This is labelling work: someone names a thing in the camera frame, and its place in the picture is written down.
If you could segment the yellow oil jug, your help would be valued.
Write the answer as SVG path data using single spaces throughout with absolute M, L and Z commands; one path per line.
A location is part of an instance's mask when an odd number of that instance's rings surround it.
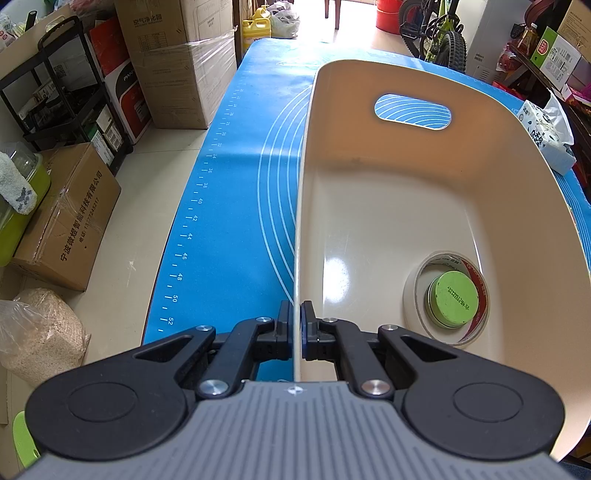
M 242 21 L 242 53 L 245 53 L 252 43 L 259 39 L 271 37 L 271 14 L 266 5 L 259 7 L 251 19 Z

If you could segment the green black bicycle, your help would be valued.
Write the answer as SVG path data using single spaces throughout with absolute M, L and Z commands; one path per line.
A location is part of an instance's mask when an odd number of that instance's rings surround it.
M 459 0 L 406 0 L 399 10 L 399 27 L 408 50 L 416 58 L 465 73 L 467 46 Z

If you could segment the black metal shelf rack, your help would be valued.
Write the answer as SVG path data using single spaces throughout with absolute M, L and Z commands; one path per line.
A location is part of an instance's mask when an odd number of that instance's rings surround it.
M 115 174 L 133 151 L 75 15 L 27 31 L 1 53 L 1 100 L 35 152 L 90 143 Z

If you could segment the beige plastic storage bin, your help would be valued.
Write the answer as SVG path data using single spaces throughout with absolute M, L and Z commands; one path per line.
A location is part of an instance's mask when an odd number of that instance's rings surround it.
M 557 390 L 552 455 L 564 458 L 590 420 L 590 272 L 552 170 L 512 110 L 462 81 L 325 64 L 304 136 L 294 299 L 363 330 L 408 328 L 405 282 L 440 251 L 470 259 L 489 289 L 486 328 L 462 348 Z

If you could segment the green white product box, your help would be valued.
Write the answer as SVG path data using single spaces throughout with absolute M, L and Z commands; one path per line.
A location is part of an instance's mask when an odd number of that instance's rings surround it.
M 531 57 L 556 90 L 562 90 L 575 70 L 581 53 L 556 31 L 547 27 Z

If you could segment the white plastic bag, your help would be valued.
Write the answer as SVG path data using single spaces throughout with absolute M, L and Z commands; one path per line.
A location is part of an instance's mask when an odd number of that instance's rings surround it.
M 294 39 L 300 28 L 300 16 L 289 1 L 276 1 L 267 9 L 270 12 L 271 35 L 277 39 Z

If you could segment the tall right cardboard box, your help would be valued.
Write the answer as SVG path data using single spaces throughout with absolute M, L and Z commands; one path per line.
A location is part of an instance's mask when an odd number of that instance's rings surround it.
M 572 0 L 558 34 L 583 55 L 590 53 L 590 7 L 581 0 Z

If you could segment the red plastic bucket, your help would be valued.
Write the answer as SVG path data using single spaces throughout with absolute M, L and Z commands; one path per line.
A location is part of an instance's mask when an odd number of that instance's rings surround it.
M 376 0 L 375 4 L 377 7 L 377 29 L 399 35 L 399 14 L 404 0 Z

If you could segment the bag of wood pellets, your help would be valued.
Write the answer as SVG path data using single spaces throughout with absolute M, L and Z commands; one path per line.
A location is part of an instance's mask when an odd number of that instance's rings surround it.
M 33 388 L 81 366 L 89 341 L 74 311 L 50 289 L 1 302 L 1 365 Z

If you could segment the large stacked cardboard box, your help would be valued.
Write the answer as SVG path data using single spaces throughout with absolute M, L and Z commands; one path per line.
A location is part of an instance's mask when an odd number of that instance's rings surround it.
M 117 1 L 115 8 L 154 125 L 208 128 L 236 71 L 231 1 Z

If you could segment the green appliance with towel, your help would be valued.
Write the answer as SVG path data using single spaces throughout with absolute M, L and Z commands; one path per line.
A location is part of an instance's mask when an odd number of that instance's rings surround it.
M 1 267 L 13 258 L 50 184 L 41 154 L 20 142 L 1 144 Z

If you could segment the brown floor cardboard box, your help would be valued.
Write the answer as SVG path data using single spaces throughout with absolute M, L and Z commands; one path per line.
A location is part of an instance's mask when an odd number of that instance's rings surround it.
M 10 265 L 70 290 L 86 290 L 121 187 L 90 143 L 42 153 L 50 187 Z

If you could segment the white floral tissue box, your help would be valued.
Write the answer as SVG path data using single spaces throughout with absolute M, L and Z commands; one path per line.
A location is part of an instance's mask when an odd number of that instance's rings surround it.
M 549 167 L 564 176 L 575 165 L 574 135 L 566 113 L 556 96 L 551 93 L 541 108 L 526 100 L 517 113 Z

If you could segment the clear packing tape roll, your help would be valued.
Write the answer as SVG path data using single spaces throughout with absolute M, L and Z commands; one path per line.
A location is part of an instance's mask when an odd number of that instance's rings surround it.
M 480 305 L 476 316 L 457 330 L 436 325 L 426 311 L 426 294 L 431 282 L 442 273 L 460 271 L 475 283 Z M 490 310 L 490 294 L 484 276 L 467 257 L 450 251 L 435 252 L 413 268 L 405 282 L 403 310 L 409 329 L 454 347 L 465 347 L 485 330 Z

